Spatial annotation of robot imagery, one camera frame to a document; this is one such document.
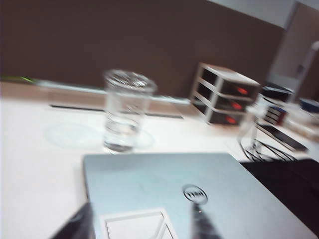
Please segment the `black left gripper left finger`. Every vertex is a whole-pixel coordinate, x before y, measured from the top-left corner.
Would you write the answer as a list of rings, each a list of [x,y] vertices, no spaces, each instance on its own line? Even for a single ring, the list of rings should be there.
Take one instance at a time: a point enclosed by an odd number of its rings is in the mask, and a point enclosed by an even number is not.
[[[91,239],[93,235],[93,210],[87,202],[50,238]]]

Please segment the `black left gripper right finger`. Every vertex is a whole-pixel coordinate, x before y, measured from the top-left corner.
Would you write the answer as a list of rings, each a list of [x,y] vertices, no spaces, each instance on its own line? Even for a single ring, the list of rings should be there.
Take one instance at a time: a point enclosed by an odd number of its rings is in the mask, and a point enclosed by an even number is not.
[[[191,206],[191,238],[192,239],[216,239],[217,231],[199,204]]]

